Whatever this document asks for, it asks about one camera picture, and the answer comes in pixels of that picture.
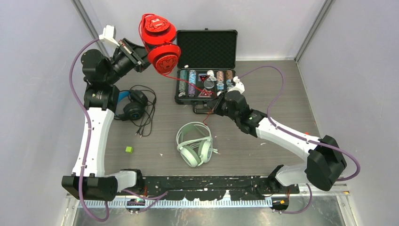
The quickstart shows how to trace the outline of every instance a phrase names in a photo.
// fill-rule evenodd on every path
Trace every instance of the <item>headphones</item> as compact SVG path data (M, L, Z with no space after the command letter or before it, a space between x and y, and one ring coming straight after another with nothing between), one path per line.
M122 121L138 120L145 114L148 98L141 90L129 90L119 93L118 103L128 97L130 103L123 108L123 114L116 115Z
M209 136L206 136L199 128L205 128ZM191 131L198 131L203 138L188 140L183 142L184 136ZM191 167L197 167L209 162L212 152L217 153L217 149L212 147L212 135L209 127L201 122L190 122L182 126L176 136L177 150L180 152L184 161Z
M155 14L144 14L139 34L148 52L148 61L160 74L169 74L177 65L181 50L173 44L176 28L167 19Z

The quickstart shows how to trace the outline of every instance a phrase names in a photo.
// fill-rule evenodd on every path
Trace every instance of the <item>red headphones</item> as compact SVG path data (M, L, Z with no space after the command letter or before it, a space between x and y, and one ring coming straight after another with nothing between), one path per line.
M144 14L138 30L155 70L163 75L171 73L181 54L180 48L172 43L176 37L175 26L158 15Z

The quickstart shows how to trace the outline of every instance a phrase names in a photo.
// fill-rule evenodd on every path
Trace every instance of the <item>white wall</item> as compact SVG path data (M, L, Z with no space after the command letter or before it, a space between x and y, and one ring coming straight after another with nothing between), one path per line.
M294 58L324 0L82 0L91 18L116 25L117 37L141 43L144 13L171 21L178 30L236 29L238 59Z
M367 226L399 220L398 12L396 0L335 1L299 64L320 133L360 161L348 186Z
M3 1L0 21L0 225L56 226L84 122L68 72L91 38L69 0ZM82 96L80 65L74 81Z

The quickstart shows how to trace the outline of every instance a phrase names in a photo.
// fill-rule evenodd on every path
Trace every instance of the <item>black headphones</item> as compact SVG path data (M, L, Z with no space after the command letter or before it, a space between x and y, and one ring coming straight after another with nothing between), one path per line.
M145 114L145 107L148 106L148 98L141 90L126 90L119 93L118 103L128 97L130 103L123 107L123 114L116 117L122 121L138 120Z

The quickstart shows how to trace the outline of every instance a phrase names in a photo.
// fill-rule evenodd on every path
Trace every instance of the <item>white headphones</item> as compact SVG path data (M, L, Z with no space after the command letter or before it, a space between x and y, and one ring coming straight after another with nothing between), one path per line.
M209 136L206 137L199 127L205 128L209 132ZM198 131L204 138L183 142L184 136L193 130ZM190 122L182 126L177 132L177 150L189 166L200 166L203 163L209 162L212 152L217 153L217 150L212 147L212 140L211 130L209 130L208 126L201 122Z

